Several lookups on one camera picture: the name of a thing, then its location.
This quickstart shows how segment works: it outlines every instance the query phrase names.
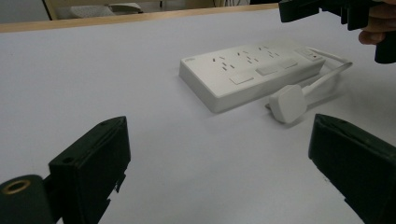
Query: white plug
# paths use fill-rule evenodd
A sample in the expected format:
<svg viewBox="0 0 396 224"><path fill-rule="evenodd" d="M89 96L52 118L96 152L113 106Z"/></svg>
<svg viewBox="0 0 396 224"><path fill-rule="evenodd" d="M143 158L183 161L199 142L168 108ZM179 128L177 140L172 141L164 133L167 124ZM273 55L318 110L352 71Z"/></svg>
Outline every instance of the white plug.
<svg viewBox="0 0 396 224"><path fill-rule="evenodd" d="M338 56L326 53L317 49L311 49L315 53L322 56L334 59L343 65L335 68L328 74L324 75L314 83L303 89L299 85L288 85L282 88L280 91L272 94L269 97L269 107L274 114L276 120L282 123L291 123L299 118L306 111L306 100L305 96L311 93L314 89L325 83L331 77L338 75L342 71L348 69L352 65L347 59L340 58Z"/></svg>
<svg viewBox="0 0 396 224"><path fill-rule="evenodd" d="M270 107L276 120L291 123L306 111L306 101L299 85L288 85L269 98Z"/></svg>

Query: white table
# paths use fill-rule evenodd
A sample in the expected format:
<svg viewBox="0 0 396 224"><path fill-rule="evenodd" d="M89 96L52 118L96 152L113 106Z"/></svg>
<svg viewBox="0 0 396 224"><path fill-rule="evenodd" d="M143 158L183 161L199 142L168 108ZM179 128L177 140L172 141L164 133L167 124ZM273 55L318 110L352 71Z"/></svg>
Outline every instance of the white table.
<svg viewBox="0 0 396 224"><path fill-rule="evenodd" d="M101 223L362 223L307 158L316 113L396 145L395 65L374 62L328 13L282 24L277 9L0 34L0 182L48 162L95 124L125 115L132 162ZM212 114L179 60L287 36L354 66L277 123L266 98Z"/></svg>

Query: electrical outlet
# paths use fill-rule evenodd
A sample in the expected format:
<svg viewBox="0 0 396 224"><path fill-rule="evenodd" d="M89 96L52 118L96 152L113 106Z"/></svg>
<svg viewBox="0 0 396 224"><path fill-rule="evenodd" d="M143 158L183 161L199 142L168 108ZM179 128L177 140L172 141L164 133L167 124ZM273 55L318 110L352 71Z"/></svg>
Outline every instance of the electrical outlet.
<svg viewBox="0 0 396 224"><path fill-rule="evenodd" d="M179 76L219 113L312 77L324 62L312 50L281 39L182 59Z"/></svg>

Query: human hand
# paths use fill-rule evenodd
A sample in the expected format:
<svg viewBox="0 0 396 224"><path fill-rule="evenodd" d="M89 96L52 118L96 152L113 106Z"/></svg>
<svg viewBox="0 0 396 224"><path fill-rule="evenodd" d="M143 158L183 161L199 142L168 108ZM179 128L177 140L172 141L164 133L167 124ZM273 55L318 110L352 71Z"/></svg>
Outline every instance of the human hand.
<svg viewBox="0 0 396 224"><path fill-rule="evenodd" d="M386 4L370 8L369 24L359 34L362 44L378 44L384 40L386 32L396 31L396 0L383 2Z"/></svg>

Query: white power strip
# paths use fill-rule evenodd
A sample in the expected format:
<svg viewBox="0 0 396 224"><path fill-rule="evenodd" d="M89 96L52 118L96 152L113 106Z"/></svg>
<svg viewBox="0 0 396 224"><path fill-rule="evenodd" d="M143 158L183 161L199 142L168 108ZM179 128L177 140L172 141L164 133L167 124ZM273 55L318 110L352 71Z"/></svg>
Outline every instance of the white power strip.
<svg viewBox="0 0 396 224"><path fill-rule="evenodd" d="M324 62L314 51L282 39L182 59L179 75L219 113L312 77Z"/></svg>

